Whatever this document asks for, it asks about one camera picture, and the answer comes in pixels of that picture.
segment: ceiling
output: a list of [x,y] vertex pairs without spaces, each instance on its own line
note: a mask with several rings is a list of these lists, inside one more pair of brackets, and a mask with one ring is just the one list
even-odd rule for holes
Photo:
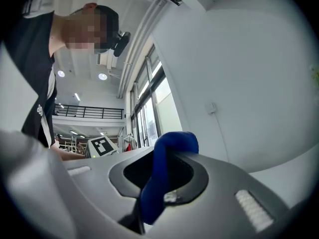
[[[151,4],[149,0],[54,0],[55,13],[66,16],[89,2],[106,5],[116,11],[119,14],[120,31],[130,32],[131,40]],[[118,58],[108,54],[109,51],[102,54],[100,65],[97,64],[97,55],[87,51],[68,50],[63,47],[55,52],[53,70],[58,89],[57,103],[79,105],[74,93],[84,92],[86,88],[99,93],[117,91],[129,46],[130,44]],[[64,78],[58,76],[59,70],[65,73]],[[101,81],[98,78],[100,73],[105,73],[107,80]]]
[[115,127],[115,126],[107,126],[107,127],[97,127],[97,126],[73,126],[73,125],[53,125],[54,134],[61,134],[61,135],[72,135],[70,131],[74,131],[78,133],[78,135],[83,136],[101,136],[100,132],[104,135],[110,136],[117,136],[122,127]]

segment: balcony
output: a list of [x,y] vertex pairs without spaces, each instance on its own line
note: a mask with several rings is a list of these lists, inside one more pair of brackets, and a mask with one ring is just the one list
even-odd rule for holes
[[117,108],[69,106],[55,104],[53,115],[86,119],[122,120],[123,111],[124,109]]
[[124,127],[124,109],[55,104],[54,125]]

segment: logo on shirt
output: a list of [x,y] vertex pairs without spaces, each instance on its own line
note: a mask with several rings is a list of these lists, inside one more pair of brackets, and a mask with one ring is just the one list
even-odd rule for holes
[[42,116],[43,115],[43,110],[41,105],[39,105],[38,109],[36,109],[36,111]]

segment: white pipe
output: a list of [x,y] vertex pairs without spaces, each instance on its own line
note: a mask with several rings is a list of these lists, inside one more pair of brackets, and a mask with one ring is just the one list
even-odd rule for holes
[[124,67],[122,71],[122,76],[120,80],[119,90],[118,90],[118,98],[123,97],[123,92],[126,84],[127,77],[130,72],[130,68],[133,64],[136,63],[138,59],[143,44],[145,43],[148,35],[152,31],[152,27],[154,27],[154,22],[157,15],[162,10],[163,6],[166,4],[165,0],[154,0],[150,7],[148,8],[147,12],[145,13],[137,31],[134,35],[134,38],[131,42],[130,49],[126,60],[124,62]]
[[121,78],[121,76],[120,76],[120,75],[117,75],[117,74],[111,74],[111,73],[109,73],[109,75],[110,75],[110,76],[113,76],[113,77],[115,77],[115,78],[118,78],[118,79]]

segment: wall outlet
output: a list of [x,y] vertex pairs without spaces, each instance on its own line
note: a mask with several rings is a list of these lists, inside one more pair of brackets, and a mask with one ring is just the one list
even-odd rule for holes
[[213,102],[207,102],[205,104],[205,109],[208,114],[213,114],[216,112],[216,104],[214,104]]

